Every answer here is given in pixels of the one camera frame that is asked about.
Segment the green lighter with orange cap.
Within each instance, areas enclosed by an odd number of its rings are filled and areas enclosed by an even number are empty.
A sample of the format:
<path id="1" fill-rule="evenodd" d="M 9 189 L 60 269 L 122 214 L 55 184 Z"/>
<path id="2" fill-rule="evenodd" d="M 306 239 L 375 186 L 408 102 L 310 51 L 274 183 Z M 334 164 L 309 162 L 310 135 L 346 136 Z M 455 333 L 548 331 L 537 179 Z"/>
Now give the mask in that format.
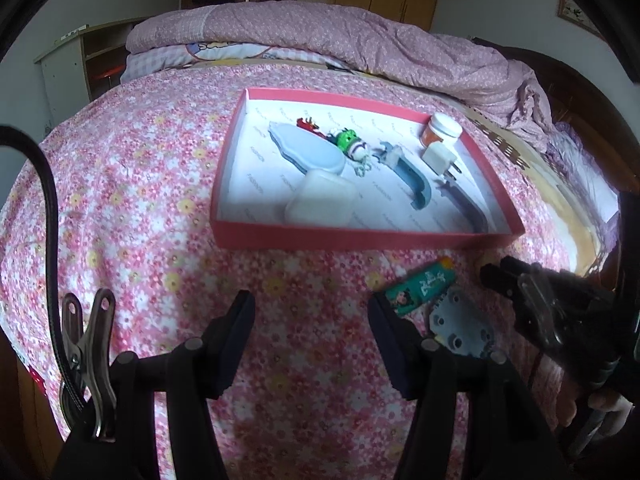
<path id="1" fill-rule="evenodd" d="M 386 289 L 384 296 L 401 318 L 437 300 L 457 279 L 454 262 L 442 257 Z"/>

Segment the white wall charger plug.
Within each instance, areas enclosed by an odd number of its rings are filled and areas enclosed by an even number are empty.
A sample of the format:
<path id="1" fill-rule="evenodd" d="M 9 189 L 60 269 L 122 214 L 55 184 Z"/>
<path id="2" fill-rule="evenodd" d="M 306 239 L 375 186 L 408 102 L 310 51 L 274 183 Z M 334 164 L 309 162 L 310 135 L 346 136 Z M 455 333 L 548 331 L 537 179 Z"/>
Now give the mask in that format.
<path id="1" fill-rule="evenodd" d="M 442 142 L 431 143 L 422 153 L 421 159 L 426 163 L 437 177 L 449 180 L 457 180 L 452 170 L 460 174 L 461 170 L 456 165 L 458 156 L 450 151 Z"/>

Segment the white cap orange jar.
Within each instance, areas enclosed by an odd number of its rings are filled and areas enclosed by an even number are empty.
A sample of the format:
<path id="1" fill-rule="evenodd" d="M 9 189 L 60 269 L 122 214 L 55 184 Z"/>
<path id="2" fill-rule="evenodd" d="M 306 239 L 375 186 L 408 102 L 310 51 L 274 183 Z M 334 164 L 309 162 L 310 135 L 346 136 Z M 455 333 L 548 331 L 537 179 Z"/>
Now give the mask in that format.
<path id="1" fill-rule="evenodd" d="M 462 132 L 462 125 L 454 118 L 444 113 L 434 113 L 421 134 L 421 143 L 424 148 L 428 148 L 436 142 L 444 144 L 447 148 L 452 148 Z"/>

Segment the blue curved hook tool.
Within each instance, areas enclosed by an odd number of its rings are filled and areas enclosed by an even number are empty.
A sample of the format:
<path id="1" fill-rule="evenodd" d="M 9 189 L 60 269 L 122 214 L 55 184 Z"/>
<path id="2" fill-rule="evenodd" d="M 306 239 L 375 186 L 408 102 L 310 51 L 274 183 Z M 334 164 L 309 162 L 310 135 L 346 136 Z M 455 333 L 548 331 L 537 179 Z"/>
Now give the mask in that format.
<path id="1" fill-rule="evenodd" d="M 396 176 L 410 188 L 412 193 L 411 207 L 422 210 L 431 203 L 432 187 L 422 172 L 413 165 L 398 144 L 383 141 L 373 157 L 378 162 L 393 171 Z"/>

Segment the white earbuds case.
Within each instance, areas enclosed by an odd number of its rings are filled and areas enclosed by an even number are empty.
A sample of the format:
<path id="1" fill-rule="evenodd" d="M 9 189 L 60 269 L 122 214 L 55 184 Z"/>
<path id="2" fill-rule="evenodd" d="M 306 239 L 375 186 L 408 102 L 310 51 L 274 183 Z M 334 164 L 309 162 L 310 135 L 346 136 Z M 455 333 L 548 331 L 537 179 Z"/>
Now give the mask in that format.
<path id="1" fill-rule="evenodd" d="M 344 228 L 352 220 L 358 191 L 349 180 L 320 169 L 309 170 L 285 206 L 293 226 Z"/>

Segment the green frog keychain toy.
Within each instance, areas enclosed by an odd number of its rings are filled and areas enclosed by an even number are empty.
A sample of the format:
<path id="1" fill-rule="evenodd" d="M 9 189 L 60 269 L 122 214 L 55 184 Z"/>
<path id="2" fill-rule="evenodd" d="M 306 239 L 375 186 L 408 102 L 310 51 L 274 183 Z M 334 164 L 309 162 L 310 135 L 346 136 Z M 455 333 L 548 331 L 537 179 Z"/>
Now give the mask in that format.
<path id="1" fill-rule="evenodd" d="M 344 128 L 326 138 L 354 164 L 357 177 L 363 178 L 372 169 L 370 146 L 355 130 Z"/>

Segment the grey oval plastic lid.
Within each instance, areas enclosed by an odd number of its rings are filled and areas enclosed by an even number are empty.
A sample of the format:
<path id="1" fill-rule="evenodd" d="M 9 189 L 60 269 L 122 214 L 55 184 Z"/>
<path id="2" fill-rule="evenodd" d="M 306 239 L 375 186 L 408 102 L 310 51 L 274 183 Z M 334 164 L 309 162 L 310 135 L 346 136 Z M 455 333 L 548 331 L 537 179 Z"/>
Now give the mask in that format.
<path id="1" fill-rule="evenodd" d="M 284 122 L 270 122 L 268 131 L 281 156 L 303 174 L 323 170 L 339 176 L 343 172 L 345 155 L 320 136 Z"/>

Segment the red small toy figure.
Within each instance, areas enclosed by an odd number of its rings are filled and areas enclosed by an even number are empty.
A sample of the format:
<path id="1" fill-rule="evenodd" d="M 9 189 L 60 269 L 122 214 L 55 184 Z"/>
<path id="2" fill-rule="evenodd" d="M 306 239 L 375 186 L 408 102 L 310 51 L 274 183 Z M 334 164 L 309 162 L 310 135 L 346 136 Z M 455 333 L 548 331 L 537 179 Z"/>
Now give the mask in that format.
<path id="1" fill-rule="evenodd" d="M 320 138 L 322 139 L 326 138 L 326 135 L 320 130 L 319 126 L 315 124 L 311 118 L 298 118 L 296 120 L 296 126 L 310 133 L 313 133 L 315 136 L 320 136 Z"/>

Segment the dark grey curved tool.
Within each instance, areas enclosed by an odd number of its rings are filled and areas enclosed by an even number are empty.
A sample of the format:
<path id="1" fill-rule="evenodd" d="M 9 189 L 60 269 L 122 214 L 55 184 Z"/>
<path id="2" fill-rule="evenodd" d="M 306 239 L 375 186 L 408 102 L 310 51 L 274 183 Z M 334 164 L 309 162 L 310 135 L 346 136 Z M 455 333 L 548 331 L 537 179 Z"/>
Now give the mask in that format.
<path id="1" fill-rule="evenodd" d="M 458 208 L 458 211 L 465 216 L 475 234 L 488 233 L 488 220 L 484 212 L 465 193 L 465 190 L 460 188 L 456 180 L 446 180 L 442 185 L 439 185 L 438 190 L 441 196 L 448 198 Z"/>

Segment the grey metal plate with holes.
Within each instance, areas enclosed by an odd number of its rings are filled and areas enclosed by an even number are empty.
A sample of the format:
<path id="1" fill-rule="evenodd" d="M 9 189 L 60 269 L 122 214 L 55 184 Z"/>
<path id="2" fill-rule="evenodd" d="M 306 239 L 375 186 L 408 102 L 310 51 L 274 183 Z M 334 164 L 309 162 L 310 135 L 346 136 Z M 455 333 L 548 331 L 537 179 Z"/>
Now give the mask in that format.
<path id="1" fill-rule="evenodd" d="M 435 339 L 458 356 L 486 359 L 495 345 L 495 333 L 485 312 L 457 285 L 436 301 L 428 317 Z"/>

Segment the silver metal clip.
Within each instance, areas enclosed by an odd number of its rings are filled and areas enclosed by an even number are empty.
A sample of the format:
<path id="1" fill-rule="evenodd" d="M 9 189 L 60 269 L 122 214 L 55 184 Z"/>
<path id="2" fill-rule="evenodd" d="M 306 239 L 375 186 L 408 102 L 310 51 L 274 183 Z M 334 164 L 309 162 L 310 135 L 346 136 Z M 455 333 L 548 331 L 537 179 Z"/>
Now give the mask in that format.
<path id="1" fill-rule="evenodd" d="M 67 426 L 88 425 L 89 434 L 100 440 L 112 436 L 116 396 L 110 379 L 110 342 L 116 300 L 108 288 L 94 296 L 89 321 L 82 320 L 79 299 L 69 292 L 62 302 L 62 338 L 70 364 L 70 383 L 85 402 L 78 408 L 72 389 L 62 382 L 60 405 Z"/>

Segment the dark wooden headboard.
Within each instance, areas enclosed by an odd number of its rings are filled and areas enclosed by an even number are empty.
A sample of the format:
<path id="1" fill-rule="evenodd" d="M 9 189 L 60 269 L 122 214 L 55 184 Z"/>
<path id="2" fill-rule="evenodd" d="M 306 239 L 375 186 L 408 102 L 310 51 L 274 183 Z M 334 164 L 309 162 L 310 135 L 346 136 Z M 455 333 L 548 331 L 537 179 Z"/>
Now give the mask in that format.
<path id="1" fill-rule="evenodd" d="M 478 37 L 472 41 L 528 65 L 549 98 L 553 120 L 573 127 L 614 188 L 639 192 L 639 141 L 616 106 L 589 79 L 546 54 Z"/>

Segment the purple folded quilt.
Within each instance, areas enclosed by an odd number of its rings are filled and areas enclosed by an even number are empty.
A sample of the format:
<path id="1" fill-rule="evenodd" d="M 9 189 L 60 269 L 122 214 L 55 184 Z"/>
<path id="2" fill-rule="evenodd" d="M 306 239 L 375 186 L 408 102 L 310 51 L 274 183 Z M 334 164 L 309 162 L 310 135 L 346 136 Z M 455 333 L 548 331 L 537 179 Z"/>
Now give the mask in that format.
<path id="1" fill-rule="evenodd" d="M 351 70 L 452 96 L 538 150 L 555 132 L 547 95 L 525 63 L 356 6 L 238 2 L 160 14 L 130 32 L 125 77 L 157 72 L 178 48 L 200 42 L 260 44 L 329 56 Z"/>

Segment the pink floral bed sheet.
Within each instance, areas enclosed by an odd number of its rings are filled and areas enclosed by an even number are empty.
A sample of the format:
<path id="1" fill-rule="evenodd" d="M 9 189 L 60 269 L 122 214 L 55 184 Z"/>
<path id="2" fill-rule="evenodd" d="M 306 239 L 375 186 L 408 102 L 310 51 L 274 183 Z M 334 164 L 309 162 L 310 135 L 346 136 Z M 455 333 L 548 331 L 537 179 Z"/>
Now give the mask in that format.
<path id="1" fill-rule="evenodd" d="M 213 403 L 235 479 L 387 479 L 413 407 L 388 381 L 370 292 L 432 252 L 226 252 L 210 193 L 236 102 L 250 87 L 343 93 L 440 112 L 398 84 L 282 64 L 166 70 L 123 84 L 42 142 L 58 189 L 61 292 L 114 292 L 111 350 L 152 356 L 201 333 L 241 289 L 256 324 L 233 386 Z"/>

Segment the red shallow cardboard box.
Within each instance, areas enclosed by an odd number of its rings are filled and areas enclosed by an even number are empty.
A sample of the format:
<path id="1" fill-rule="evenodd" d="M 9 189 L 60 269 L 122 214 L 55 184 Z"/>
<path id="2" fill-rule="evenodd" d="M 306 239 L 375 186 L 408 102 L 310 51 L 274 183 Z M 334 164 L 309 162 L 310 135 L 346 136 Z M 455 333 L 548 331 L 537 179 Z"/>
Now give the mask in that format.
<path id="1" fill-rule="evenodd" d="M 496 248 L 521 237 L 506 188 L 467 133 L 426 157 L 430 118 L 353 96 L 245 89 L 209 222 L 227 249 Z"/>

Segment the cartoon print pillow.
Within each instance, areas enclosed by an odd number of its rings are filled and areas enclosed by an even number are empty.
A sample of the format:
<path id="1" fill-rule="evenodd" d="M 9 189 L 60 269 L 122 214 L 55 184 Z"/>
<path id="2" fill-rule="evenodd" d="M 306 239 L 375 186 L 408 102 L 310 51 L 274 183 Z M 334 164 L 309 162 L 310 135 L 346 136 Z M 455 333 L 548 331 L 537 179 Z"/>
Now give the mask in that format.
<path id="1" fill-rule="evenodd" d="M 229 44 L 228 42 L 192 42 L 159 47 L 127 56 L 121 82 L 129 82 L 168 68 L 183 68 L 201 62 L 231 60 L 277 60 L 327 65 L 340 70 L 349 66 L 331 55 L 296 48 L 264 44 Z"/>

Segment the white bedside shelf cabinet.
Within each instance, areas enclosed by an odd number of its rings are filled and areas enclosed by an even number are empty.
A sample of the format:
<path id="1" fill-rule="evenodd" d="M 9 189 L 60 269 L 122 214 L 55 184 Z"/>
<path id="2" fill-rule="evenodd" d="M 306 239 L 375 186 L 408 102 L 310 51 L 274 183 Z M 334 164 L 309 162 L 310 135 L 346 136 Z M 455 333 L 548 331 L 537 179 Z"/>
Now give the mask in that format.
<path id="1" fill-rule="evenodd" d="M 119 85 L 128 56 L 126 40 L 143 21 L 128 18 L 78 27 L 34 59 L 41 68 L 53 127 Z"/>

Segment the framed wall picture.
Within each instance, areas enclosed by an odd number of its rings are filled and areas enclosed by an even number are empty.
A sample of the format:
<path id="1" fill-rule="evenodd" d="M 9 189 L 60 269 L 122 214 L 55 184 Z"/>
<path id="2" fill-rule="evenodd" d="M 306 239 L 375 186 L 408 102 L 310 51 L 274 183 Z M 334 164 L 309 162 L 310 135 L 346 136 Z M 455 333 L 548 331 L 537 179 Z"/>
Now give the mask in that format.
<path id="1" fill-rule="evenodd" d="M 597 26 L 588 18 L 588 15 L 585 14 L 574 0 L 559 0 L 556 15 L 562 18 L 562 20 L 570 22 L 589 32 L 591 35 L 598 37 L 602 41 L 605 40 Z"/>

